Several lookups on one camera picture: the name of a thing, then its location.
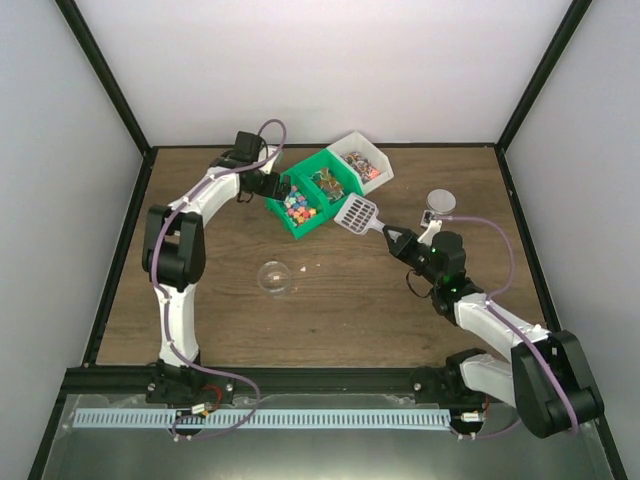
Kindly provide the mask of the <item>lilac slotted plastic scoop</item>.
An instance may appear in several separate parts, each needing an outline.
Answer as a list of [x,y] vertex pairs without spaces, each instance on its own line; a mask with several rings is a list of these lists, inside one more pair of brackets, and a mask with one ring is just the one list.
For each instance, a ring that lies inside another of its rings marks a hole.
[[355,235],[365,235],[369,230],[383,232],[385,224],[378,219],[377,205],[356,193],[351,193],[334,216],[334,221]]

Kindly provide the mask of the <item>green bin candies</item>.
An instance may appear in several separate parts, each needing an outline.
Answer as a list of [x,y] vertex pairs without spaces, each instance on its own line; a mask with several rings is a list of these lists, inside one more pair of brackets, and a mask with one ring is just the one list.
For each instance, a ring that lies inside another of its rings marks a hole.
[[356,173],[328,149],[298,162],[293,172],[318,195],[320,208],[328,218],[338,213],[350,194],[363,193]]
[[291,192],[284,200],[266,199],[265,203],[285,229],[295,239],[300,239],[329,219],[329,204],[326,196],[310,179],[293,170],[287,171],[286,175],[291,180]]

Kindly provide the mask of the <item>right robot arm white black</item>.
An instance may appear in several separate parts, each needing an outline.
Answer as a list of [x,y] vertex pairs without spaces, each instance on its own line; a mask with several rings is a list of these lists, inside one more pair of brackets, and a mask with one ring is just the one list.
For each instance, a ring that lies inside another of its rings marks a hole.
[[536,437],[574,433],[604,412],[604,401],[578,338],[551,332],[497,305],[466,273],[460,234],[440,231],[429,241],[406,228],[381,229],[390,254],[431,285],[435,311],[500,354],[463,359],[444,378],[447,396],[465,403],[478,392],[513,407]]

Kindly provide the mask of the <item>white bin striped candies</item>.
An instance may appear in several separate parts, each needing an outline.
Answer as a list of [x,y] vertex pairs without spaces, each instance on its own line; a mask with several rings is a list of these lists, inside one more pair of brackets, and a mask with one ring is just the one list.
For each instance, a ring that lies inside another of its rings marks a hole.
[[388,156],[358,131],[330,144],[327,150],[355,174],[363,196],[394,178]]

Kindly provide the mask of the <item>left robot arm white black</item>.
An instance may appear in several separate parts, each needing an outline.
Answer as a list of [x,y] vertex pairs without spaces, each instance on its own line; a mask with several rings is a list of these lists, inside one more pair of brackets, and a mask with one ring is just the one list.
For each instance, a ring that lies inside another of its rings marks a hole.
[[205,227],[227,202],[239,201],[244,193],[284,199],[291,191],[290,177],[274,170],[283,147],[268,144],[260,132],[240,131],[233,147],[214,159],[186,193],[148,210],[141,263],[158,301],[158,362],[177,371],[168,388],[181,403],[194,403],[203,395],[201,375],[221,374],[198,363],[195,296],[206,267]]

